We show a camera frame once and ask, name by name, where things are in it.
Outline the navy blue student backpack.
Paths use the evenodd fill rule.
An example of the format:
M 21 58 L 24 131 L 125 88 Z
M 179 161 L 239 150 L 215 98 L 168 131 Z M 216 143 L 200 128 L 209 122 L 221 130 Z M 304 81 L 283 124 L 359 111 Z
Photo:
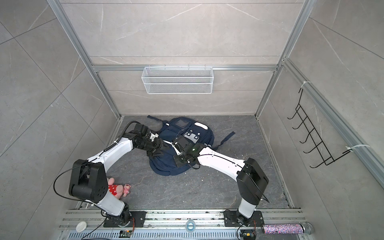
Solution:
M 176 176 L 198 163 L 197 156 L 214 143 L 213 131 L 206 125 L 187 117 L 162 120 L 158 131 L 166 148 L 149 155 L 152 170 L 162 176 Z

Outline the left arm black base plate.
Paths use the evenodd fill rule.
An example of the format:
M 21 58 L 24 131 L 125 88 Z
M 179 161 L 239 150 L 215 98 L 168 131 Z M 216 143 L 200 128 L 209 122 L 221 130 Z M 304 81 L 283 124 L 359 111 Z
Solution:
M 106 220 L 103 223 L 104 228 L 129 228 L 129 227 L 143 227 L 146 219 L 147 212 L 133 211 L 122 212 L 120 216 L 112 216 L 107 214 Z

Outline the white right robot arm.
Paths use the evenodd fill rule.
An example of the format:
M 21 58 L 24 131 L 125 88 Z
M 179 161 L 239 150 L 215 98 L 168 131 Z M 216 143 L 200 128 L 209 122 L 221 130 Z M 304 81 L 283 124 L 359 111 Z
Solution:
M 216 152 L 205 144 L 193 143 L 184 136 L 177 137 L 171 146 L 176 152 L 177 164 L 210 167 L 237 182 L 242 197 L 237 210 L 237 218 L 240 221 L 251 219 L 260 201 L 267 200 L 264 192 L 269 179 L 255 159 L 234 159 Z

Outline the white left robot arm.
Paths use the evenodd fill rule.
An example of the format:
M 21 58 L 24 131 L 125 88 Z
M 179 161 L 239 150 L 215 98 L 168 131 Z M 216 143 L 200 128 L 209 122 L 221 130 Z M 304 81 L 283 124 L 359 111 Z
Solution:
M 87 160 L 77 160 L 73 164 L 69 195 L 81 201 L 96 205 L 107 215 L 119 217 L 126 210 L 127 205 L 117 199 L 108 190 L 107 171 L 123 155 L 133 149 L 157 154 L 169 147 L 156 132 L 137 121 L 134 129 L 123 133 L 106 149 Z

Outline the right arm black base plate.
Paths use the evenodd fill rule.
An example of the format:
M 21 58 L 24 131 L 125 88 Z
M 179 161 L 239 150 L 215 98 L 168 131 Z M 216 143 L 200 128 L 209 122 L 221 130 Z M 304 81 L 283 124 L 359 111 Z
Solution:
M 223 214 L 226 227 L 261 227 L 265 223 L 260 211 L 254 211 L 250 218 L 241 215 L 239 211 L 225 210 Z

